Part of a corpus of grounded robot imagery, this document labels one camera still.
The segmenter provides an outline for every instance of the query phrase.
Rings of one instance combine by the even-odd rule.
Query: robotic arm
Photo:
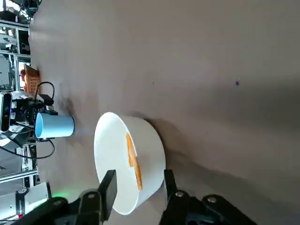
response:
[[[23,91],[0,92],[0,146],[9,150],[22,147],[30,137],[38,112],[57,115],[53,99]]]
[[[165,170],[167,207],[159,225],[257,225],[219,195],[201,201],[178,190],[172,170]],[[117,195],[115,170],[109,170],[98,189],[83,192],[73,203],[52,198],[13,225],[98,225],[107,221]]]

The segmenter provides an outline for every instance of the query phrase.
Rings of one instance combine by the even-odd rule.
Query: black cable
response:
[[[13,134],[13,135],[21,135],[21,134],[29,133],[29,132],[31,132],[31,131],[33,131],[33,129],[27,130],[27,131],[24,131],[24,132],[7,131],[6,133]]]
[[[48,84],[50,84],[50,85],[52,86],[52,89],[53,89],[52,99],[54,98],[55,87],[54,87],[53,83],[51,83],[51,82],[49,82],[49,81],[44,81],[44,82],[41,82],[41,83],[39,83],[39,84],[37,85],[36,90],[34,91],[34,95],[33,95],[33,99],[34,99],[34,100],[37,99],[37,96],[38,96],[38,88],[39,88],[42,84],[44,84],[44,83],[48,83]]]
[[[10,131],[10,130],[9,130],[9,131],[7,131],[6,133],[20,135],[20,134],[29,133],[29,132],[31,132],[31,131],[34,130],[32,127],[28,127],[28,126],[26,126],[26,125],[23,125],[23,124],[20,124],[20,123],[17,123],[17,122],[13,123],[13,125],[21,126],[21,127],[27,128],[27,129],[29,129],[29,130],[24,131],[24,132],[13,132],[13,131]]]
[[[16,122],[15,125],[16,125],[16,126],[21,126],[21,127],[27,128],[27,129],[29,129],[29,130],[34,130],[33,127],[29,127],[29,126],[23,125],[23,124],[18,123],[18,122]]]
[[[11,153],[11,154],[13,154],[13,155],[15,155],[15,156],[20,156],[20,157],[22,157],[22,158],[29,158],[29,159],[43,159],[43,158],[48,158],[48,157],[50,157],[50,156],[53,155],[54,152],[55,152],[55,146],[54,146],[53,142],[52,142],[50,139],[49,139],[48,141],[51,143],[51,145],[52,145],[52,147],[53,147],[53,150],[52,150],[52,152],[51,152],[48,156],[43,156],[43,157],[29,157],[29,156],[23,156],[23,155],[20,155],[20,154],[18,154],[18,153],[15,153],[15,152],[13,152],[13,151],[7,150],[6,148],[3,148],[2,146],[0,146],[0,149],[4,150],[4,151],[6,151],[6,152],[9,152],[9,153]]]

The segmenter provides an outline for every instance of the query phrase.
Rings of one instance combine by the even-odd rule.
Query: brown table surface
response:
[[[151,121],[190,194],[221,194],[258,224],[299,224],[299,7],[43,1],[30,26],[32,63],[55,85],[55,109],[74,117],[76,132],[55,139],[55,154],[38,162],[42,180],[69,200],[96,187],[96,123],[122,113]],[[50,150],[40,144],[38,155]],[[108,224],[154,225],[164,206],[160,190]]]

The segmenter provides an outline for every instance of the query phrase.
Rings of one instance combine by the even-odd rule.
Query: white bowl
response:
[[[128,163],[126,134],[134,145],[142,175],[138,189],[135,170]],[[145,202],[164,180],[165,152],[156,130],[145,120],[107,112],[96,126],[94,157],[99,182],[107,170],[117,171],[118,192],[113,209],[128,215]]]

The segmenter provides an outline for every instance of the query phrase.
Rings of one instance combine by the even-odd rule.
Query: light blue mug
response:
[[[35,134],[37,138],[68,137],[74,132],[74,119],[71,116],[38,113]]]

